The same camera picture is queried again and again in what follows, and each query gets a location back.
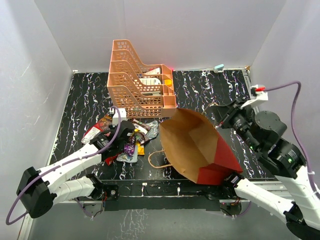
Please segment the red candy bag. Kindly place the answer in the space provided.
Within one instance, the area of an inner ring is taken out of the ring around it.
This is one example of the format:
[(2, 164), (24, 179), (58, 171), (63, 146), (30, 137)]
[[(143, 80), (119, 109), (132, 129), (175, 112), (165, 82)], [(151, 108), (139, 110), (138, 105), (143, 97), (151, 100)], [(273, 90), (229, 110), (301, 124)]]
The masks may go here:
[[(85, 145), (88, 143), (92, 143), (93, 140), (96, 140), (99, 138), (102, 138), (102, 141), (104, 141), (104, 138), (105, 138), (106, 143), (103, 143), (102, 146), (98, 146), (98, 148), (102, 149), (108, 143), (108, 141), (112, 139), (111, 132), (110, 132), (112, 128), (113, 128), (112, 117), (106, 114), (94, 126), (92, 126), (89, 130), (86, 131), (86, 133), (83, 135), (81, 139), (81, 143)], [(105, 163), (108, 166), (110, 166), (113, 162), (115, 162), (117, 157), (122, 152), (119, 148), (116, 148), (115, 144), (116, 144), (116, 140), (107, 149), (107, 151), (101, 154), (102, 159), (105, 161)]]

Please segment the purple small candy packet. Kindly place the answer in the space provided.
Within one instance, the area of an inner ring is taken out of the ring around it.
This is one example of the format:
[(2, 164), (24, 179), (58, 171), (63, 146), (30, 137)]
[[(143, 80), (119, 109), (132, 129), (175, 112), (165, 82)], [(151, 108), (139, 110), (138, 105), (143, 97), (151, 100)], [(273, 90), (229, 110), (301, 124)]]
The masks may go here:
[(124, 146), (124, 153), (128, 156), (133, 156), (135, 153), (135, 144), (126, 144)]

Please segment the yellow snack packet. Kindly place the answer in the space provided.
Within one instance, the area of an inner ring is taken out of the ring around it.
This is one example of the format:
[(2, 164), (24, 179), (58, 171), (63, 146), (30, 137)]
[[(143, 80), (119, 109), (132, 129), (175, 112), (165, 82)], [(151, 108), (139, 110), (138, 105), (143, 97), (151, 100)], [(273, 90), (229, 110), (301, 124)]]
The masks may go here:
[(143, 145), (137, 144), (137, 155), (138, 156), (144, 156), (145, 155), (145, 148)]

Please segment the red brown paper bag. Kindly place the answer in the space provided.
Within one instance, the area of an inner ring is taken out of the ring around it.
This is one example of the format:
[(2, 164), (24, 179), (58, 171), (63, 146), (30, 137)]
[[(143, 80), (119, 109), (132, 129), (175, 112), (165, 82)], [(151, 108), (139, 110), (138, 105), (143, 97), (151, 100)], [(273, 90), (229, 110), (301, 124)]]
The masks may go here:
[(168, 166), (196, 184), (219, 186), (232, 173), (243, 173), (232, 149), (199, 112), (176, 108), (160, 123), (159, 136)]

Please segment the yellow M&M candy packet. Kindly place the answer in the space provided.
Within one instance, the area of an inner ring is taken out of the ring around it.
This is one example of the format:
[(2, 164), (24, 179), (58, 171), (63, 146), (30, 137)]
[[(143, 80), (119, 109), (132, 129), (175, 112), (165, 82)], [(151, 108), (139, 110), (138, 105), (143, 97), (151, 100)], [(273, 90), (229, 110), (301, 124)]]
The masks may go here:
[(136, 138), (135, 138), (135, 132), (129, 137), (129, 140), (128, 140), (128, 142), (126, 143), (126, 144), (135, 144), (135, 146), (136, 146)]

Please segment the silver foil snack packet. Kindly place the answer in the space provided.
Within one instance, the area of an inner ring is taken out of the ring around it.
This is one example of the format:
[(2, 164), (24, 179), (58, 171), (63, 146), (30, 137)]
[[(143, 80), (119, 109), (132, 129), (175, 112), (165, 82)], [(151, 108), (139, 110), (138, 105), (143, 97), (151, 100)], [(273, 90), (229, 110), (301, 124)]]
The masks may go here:
[(150, 130), (146, 134), (149, 140), (155, 139), (159, 134), (159, 122), (154, 120), (146, 124), (150, 127)]

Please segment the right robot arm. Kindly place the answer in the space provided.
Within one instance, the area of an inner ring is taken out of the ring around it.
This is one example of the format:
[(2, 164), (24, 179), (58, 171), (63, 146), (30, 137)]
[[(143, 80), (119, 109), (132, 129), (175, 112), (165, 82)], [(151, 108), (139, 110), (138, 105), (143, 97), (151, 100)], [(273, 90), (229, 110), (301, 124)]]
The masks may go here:
[(230, 199), (247, 199), (264, 208), (301, 240), (318, 240), (320, 199), (316, 194), (319, 189), (311, 186), (307, 160), (299, 148), (283, 139), (287, 125), (272, 111), (252, 114), (252, 107), (243, 101), (212, 107), (216, 124), (222, 129), (234, 129), (292, 199), (271, 193), (236, 172), (224, 179), (223, 194)]

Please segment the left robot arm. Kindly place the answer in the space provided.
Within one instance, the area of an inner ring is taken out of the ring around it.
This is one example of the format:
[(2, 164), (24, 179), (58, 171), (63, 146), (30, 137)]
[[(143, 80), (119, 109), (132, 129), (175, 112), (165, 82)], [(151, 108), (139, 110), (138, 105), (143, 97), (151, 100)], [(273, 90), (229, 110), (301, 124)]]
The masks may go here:
[(72, 177), (102, 162), (110, 164), (125, 148), (135, 132), (135, 126), (123, 120), (119, 126), (99, 133), (82, 148), (51, 165), (36, 170), (26, 169), (17, 188), (17, 197), (31, 218), (47, 213), (53, 205), (78, 197), (99, 199), (103, 184), (88, 174), (73, 180)]

